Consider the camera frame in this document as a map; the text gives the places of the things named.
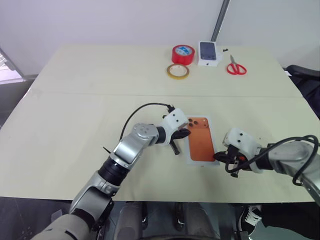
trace black sneaker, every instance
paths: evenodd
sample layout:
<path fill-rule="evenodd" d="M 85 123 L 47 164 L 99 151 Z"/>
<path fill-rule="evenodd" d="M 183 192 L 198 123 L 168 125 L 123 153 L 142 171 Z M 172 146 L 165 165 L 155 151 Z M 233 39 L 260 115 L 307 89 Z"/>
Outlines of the black sneaker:
<path fill-rule="evenodd" d="M 257 206 L 246 206 L 239 218 L 237 227 L 240 232 L 248 232 L 250 236 L 260 221 L 261 212 Z"/>

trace white wall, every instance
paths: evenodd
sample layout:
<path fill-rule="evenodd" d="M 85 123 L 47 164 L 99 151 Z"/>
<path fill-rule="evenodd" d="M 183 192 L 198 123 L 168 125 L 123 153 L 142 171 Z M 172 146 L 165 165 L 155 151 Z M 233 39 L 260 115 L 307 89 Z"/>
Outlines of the white wall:
<path fill-rule="evenodd" d="M 0 0 L 0 48 L 24 75 L 62 44 L 209 40 L 223 0 Z M 218 44 L 264 46 L 286 67 L 320 68 L 320 0 L 231 0 Z"/>
<path fill-rule="evenodd" d="M 264 46 L 283 67 L 320 70 L 320 0 L 231 0 L 217 43 Z"/>
<path fill-rule="evenodd" d="M 0 0 L 0 48 L 24 75 L 32 75 L 62 44 L 196 46 L 211 38 L 222 2 Z"/>

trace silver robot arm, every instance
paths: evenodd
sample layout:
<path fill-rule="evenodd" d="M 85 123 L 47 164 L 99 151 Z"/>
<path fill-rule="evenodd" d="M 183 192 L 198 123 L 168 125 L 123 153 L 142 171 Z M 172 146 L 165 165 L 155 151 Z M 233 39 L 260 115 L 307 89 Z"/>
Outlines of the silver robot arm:
<path fill-rule="evenodd" d="M 69 214 L 59 217 L 32 240 L 88 239 L 91 230 L 97 231 L 105 224 L 114 205 L 112 197 L 144 149 L 154 144 L 172 146 L 174 139 L 187 137 L 190 132 L 182 128 L 187 123 L 185 114 L 176 108 L 159 126 L 134 125 L 74 198 Z"/>
<path fill-rule="evenodd" d="M 235 178 L 240 170 L 255 173 L 275 170 L 289 175 L 293 177 L 293 184 L 303 186 L 320 206 L 319 142 L 315 136 L 312 136 L 315 141 L 308 137 L 290 137 L 263 148 L 251 135 L 232 128 L 223 140 L 227 151 L 217 152 L 214 158 L 225 163 L 225 170 Z M 233 164 L 232 169 L 229 169 L 229 164 Z"/>

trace red scissors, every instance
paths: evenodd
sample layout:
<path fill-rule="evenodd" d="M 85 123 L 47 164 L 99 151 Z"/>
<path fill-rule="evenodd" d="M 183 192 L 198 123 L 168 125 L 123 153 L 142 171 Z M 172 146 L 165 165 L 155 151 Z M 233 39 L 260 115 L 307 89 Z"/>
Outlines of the red scissors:
<path fill-rule="evenodd" d="M 229 74 L 245 75 L 247 73 L 247 69 L 244 66 L 236 63 L 236 61 L 232 55 L 230 55 L 230 59 L 231 59 L 231 63 L 228 66 L 226 66 L 226 71 Z"/>

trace scissors handle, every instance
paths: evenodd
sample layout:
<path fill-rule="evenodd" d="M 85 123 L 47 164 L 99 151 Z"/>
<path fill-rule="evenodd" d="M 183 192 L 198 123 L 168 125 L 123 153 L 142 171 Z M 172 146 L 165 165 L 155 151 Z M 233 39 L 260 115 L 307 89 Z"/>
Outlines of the scissors handle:
<path fill-rule="evenodd" d="M 247 69 L 238 63 L 230 63 L 226 67 L 226 71 L 232 75 L 245 75 L 247 73 Z"/>

